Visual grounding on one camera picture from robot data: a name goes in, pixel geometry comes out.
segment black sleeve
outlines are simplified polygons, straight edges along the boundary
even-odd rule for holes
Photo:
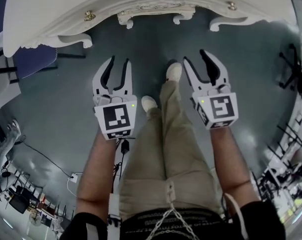
[[[61,235],[60,240],[107,240],[106,223],[98,216],[88,213],[78,213]]]
[[[285,227],[272,202],[252,202],[243,206],[241,212],[250,240],[286,239]],[[234,216],[233,221],[237,230],[241,231],[238,215]]]

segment drawer knob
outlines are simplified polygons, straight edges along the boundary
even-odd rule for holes
[[[95,18],[96,16],[92,13],[91,10],[87,11],[85,13],[85,17],[84,17],[84,21],[88,22],[88,21],[91,21]]]
[[[236,11],[237,10],[237,7],[235,6],[235,3],[234,2],[229,2],[228,3],[229,4],[229,9],[231,10],[231,11]]]

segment purple chair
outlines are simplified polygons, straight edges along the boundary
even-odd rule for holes
[[[6,0],[0,0],[0,33],[3,31],[3,18]],[[0,68],[0,74],[16,72],[18,79],[10,81],[10,83],[16,83],[19,79],[30,76],[33,73],[40,71],[41,69],[52,70],[57,69],[57,66],[47,67],[55,62],[56,58],[74,58],[84,59],[84,55],[71,55],[71,54],[58,54],[56,48],[52,48],[46,45],[40,45],[37,48],[20,48],[13,55],[13,67]]]

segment khaki pants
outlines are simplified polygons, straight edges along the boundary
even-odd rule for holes
[[[162,111],[148,111],[148,121],[135,140],[120,183],[123,221],[145,211],[169,208],[166,187],[170,181],[175,187],[175,208],[219,211],[214,179],[180,99],[178,83],[168,81],[160,95]]]

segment fluorescent light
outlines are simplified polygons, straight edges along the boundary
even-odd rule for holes
[[[6,219],[3,219],[3,221],[4,221],[11,229],[13,229],[13,227],[11,226],[11,224],[10,224],[9,222],[7,222]]]
[[[293,224],[294,224],[295,222],[297,222],[298,219],[299,219],[301,216],[302,216],[302,211],[301,211],[300,214],[297,215],[297,217],[293,220]]]

